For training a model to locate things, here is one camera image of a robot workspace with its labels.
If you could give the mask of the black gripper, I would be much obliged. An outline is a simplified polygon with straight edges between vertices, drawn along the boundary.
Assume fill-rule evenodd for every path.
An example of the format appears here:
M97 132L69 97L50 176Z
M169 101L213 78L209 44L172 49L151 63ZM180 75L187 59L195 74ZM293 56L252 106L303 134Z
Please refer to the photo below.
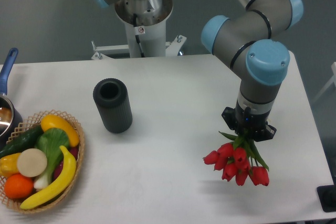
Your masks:
M237 135L246 134L247 138L254 141L271 140L277 129L267 122L271 109L265 113L261 110L254 112L251 105L243 108L236 102L235 108L226 107L222 112L222 118L227 126Z

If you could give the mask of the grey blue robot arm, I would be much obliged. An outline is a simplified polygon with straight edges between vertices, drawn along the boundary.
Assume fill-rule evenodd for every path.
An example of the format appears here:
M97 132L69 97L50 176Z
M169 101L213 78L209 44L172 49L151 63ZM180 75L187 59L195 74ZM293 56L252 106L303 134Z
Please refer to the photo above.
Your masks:
M201 41L241 80L236 105L224 109L224 121L235 133L261 142L276 133L267 120L290 62L289 50L274 37L296 24L304 7L302 0L239 2L245 14L211 18Z

